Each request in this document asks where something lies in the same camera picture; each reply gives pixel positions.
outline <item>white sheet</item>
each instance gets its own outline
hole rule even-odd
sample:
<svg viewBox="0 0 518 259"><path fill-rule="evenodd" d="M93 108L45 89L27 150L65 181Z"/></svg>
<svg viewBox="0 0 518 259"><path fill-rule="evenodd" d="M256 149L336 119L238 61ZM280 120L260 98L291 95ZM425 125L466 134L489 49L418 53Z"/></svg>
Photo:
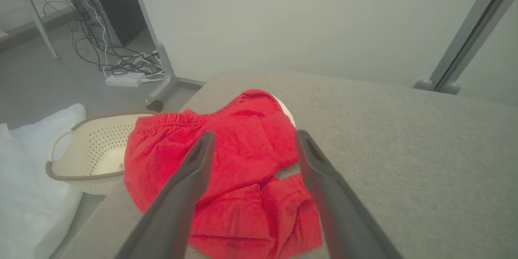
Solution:
<svg viewBox="0 0 518 259"><path fill-rule="evenodd" d="M50 179L45 162L53 141L85 117L74 104L15 130L0 125L0 258L47 259L65 237L82 193Z"/></svg>

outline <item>red garment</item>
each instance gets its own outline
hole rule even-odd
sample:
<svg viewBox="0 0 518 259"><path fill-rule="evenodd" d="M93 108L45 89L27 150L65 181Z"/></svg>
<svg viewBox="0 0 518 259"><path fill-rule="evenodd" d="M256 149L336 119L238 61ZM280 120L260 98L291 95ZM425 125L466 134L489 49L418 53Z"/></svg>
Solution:
<svg viewBox="0 0 518 259"><path fill-rule="evenodd" d="M297 162L295 129L277 100L249 90L211 115L186 110L141 117L129 137L124 183L145 212L203 132L216 145L189 243L212 258L287 258L322 245L313 198Z"/></svg>

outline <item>gray fabric surface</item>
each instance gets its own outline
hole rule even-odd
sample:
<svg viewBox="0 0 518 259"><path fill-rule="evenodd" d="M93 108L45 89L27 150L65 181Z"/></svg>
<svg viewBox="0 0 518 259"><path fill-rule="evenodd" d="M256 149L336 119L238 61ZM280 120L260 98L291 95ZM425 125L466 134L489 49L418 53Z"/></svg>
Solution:
<svg viewBox="0 0 518 259"><path fill-rule="evenodd" d="M287 106L403 257L518 257L518 108L273 70L219 75L185 108L210 113L252 88ZM112 258L140 216L119 185L65 258Z"/></svg>

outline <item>power strip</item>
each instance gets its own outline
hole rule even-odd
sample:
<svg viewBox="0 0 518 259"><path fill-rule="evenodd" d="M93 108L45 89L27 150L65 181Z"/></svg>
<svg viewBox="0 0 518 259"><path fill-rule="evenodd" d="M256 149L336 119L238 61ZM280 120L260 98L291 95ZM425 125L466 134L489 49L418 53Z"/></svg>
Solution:
<svg viewBox="0 0 518 259"><path fill-rule="evenodd" d="M141 84L140 78L144 77L144 73L132 73L133 76L128 74L124 75L111 75L106 78L106 84L108 86L119 86L119 87L138 87Z"/></svg>

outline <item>black caster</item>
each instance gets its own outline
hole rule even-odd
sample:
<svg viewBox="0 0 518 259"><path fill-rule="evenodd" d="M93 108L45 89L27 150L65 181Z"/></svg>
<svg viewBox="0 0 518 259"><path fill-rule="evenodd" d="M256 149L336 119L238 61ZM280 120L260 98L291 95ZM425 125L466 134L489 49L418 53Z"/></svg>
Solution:
<svg viewBox="0 0 518 259"><path fill-rule="evenodd" d="M161 100L154 100L152 103L150 103L148 106L146 106L146 108L148 108L148 110L161 112L163 109L163 104L162 104Z"/></svg>

